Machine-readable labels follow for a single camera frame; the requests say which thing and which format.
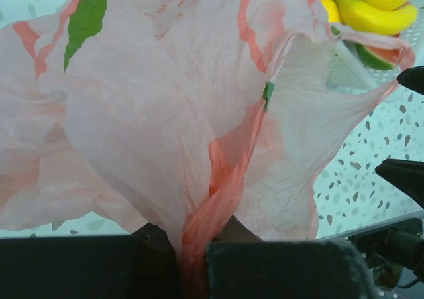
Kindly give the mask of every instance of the white plastic bag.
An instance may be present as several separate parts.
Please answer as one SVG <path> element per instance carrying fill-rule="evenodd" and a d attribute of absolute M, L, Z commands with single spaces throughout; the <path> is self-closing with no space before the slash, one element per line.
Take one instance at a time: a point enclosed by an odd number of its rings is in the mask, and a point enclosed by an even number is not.
<path fill-rule="evenodd" d="M 234 212 L 265 239 L 314 238 L 317 175 L 396 87 L 329 93 L 332 47 L 415 58 L 326 20 L 320 0 L 68 0 L 0 30 L 0 227 L 150 221 L 194 298 Z"/>

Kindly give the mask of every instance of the cable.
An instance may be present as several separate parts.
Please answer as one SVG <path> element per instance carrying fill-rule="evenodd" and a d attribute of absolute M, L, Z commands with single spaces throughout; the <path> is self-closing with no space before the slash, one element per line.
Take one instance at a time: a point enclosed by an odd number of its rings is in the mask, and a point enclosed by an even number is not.
<path fill-rule="evenodd" d="M 419 279 L 417 278 L 415 280 L 412 280 L 409 284 L 405 284 L 403 286 L 397 285 L 397 287 L 401 289 L 409 289 L 414 287 L 418 282 L 419 282 Z"/>

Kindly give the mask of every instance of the watermelon slice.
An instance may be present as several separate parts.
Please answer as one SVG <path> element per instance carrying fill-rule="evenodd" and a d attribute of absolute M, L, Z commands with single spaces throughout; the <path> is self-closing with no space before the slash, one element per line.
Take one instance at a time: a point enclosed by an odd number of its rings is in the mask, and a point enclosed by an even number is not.
<path fill-rule="evenodd" d="M 356 44 L 356 51 L 360 61 L 375 70 L 394 69 L 400 55 L 400 50 L 397 49 L 388 50 L 361 44 Z"/>

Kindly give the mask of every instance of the terrazzo surface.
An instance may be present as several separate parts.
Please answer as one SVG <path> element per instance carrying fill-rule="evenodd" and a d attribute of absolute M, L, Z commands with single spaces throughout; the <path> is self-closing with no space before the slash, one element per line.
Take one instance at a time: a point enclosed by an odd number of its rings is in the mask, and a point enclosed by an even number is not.
<path fill-rule="evenodd" d="M 0 0 L 0 27 L 53 13 L 64 1 Z M 398 92 L 400 99 L 379 105 L 356 127 L 318 177 L 314 187 L 318 237 L 419 211 L 413 200 L 374 172 L 387 158 L 424 160 L 424 97 L 405 88 Z M 0 230 L 0 237 L 121 233 L 125 232 L 116 223 L 90 213 L 73 221 L 58 220 L 19 232 Z"/>

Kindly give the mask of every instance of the green leaf print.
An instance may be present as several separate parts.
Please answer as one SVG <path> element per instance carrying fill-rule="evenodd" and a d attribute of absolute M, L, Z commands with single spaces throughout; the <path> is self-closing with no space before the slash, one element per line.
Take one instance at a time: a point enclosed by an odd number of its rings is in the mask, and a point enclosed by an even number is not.
<path fill-rule="evenodd" d="M 69 42 L 64 55 L 64 72 L 71 57 L 90 37 L 101 31 L 107 8 L 106 0 L 80 0 L 68 24 Z"/>
<path fill-rule="evenodd" d="M 262 96 L 265 100 L 265 111 L 268 110 L 268 104 L 270 102 L 271 95 L 272 95 L 273 91 L 274 91 L 274 84 L 272 82 L 266 82 L 264 94 Z"/>

